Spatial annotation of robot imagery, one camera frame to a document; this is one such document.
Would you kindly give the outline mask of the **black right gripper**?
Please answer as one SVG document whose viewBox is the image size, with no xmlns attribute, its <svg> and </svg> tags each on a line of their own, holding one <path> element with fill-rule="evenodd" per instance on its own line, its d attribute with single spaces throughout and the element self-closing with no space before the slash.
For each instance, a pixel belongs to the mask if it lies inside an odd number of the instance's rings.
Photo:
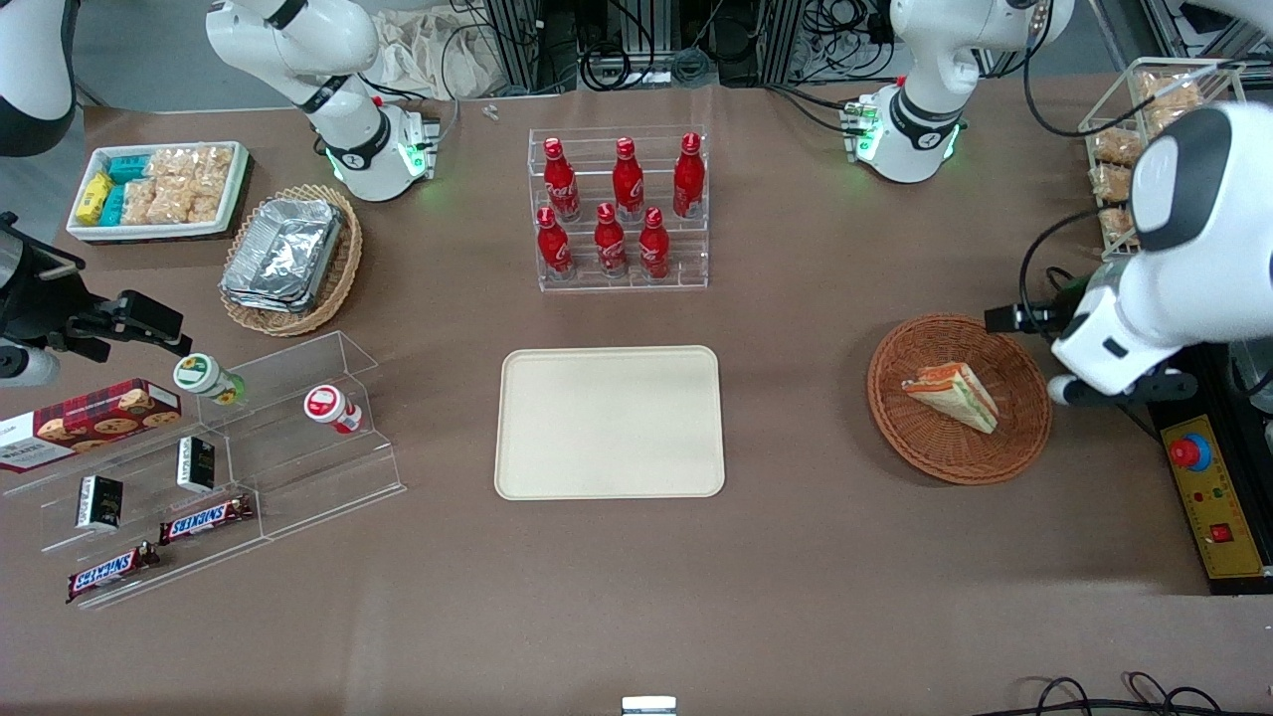
<svg viewBox="0 0 1273 716">
<path fill-rule="evenodd" d="M 185 313 L 140 290 L 122 290 L 112 302 L 80 280 L 11 280 L 1 296 L 3 339 L 23 348 L 104 352 L 109 341 L 137 341 L 188 354 Z"/>
</svg>

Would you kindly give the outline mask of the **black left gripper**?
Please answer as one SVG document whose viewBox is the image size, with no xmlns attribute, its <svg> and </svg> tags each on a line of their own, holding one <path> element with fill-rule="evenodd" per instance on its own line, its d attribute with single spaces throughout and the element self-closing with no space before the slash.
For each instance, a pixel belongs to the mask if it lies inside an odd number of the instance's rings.
<svg viewBox="0 0 1273 716">
<path fill-rule="evenodd" d="M 1044 341 L 1060 338 L 1078 312 L 1082 297 L 1031 299 L 1030 312 L 1023 304 L 1001 304 L 984 311 L 984 326 L 990 334 L 1036 334 Z"/>
</svg>

